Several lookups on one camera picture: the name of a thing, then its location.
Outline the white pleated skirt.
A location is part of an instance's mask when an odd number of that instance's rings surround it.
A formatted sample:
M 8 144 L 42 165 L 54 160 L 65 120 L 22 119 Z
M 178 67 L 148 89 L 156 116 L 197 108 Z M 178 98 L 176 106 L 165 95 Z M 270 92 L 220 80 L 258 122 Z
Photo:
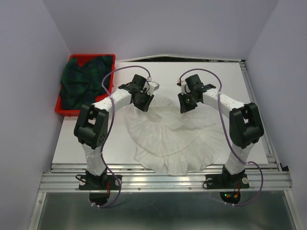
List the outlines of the white pleated skirt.
M 135 159 L 155 173 L 186 175 L 215 163 L 226 145 L 218 113 L 202 105 L 187 113 L 165 96 L 154 97 L 147 112 L 125 109 Z

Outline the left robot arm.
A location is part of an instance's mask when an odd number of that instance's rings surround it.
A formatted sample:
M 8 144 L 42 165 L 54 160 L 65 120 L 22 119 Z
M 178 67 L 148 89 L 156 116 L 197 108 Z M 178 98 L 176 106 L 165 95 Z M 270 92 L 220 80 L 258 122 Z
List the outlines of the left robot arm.
M 136 74 L 131 82 L 120 85 L 110 96 L 81 107 L 74 128 L 74 136 L 86 157 L 85 177 L 77 176 L 80 182 L 97 189 L 106 185 L 106 166 L 101 152 L 114 123 L 115 112 L 130 104 L 143 112 L 148 111 L 153 93 L 158 89 L 158 83 Z

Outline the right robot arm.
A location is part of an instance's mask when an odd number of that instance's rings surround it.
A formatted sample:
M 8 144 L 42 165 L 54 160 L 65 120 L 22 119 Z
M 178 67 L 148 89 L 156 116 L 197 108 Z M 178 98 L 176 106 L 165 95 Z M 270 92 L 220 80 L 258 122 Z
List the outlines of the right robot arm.
M 203 84 L 197 74 L 185 80 L 179 78 L 177 85 L 180 112 L 194 110 L 199 103 L 208 105 L 219 112 L 230 155 L 224 165 L 226 172 L 221 174 L 221 183 L 231 187 L 238 182 L 238 174 L 243 172 L 248 155 L 259 139 L 264 128 L 259 109 L 255 103 L 242 103 L 222 93 L 219 87 Z

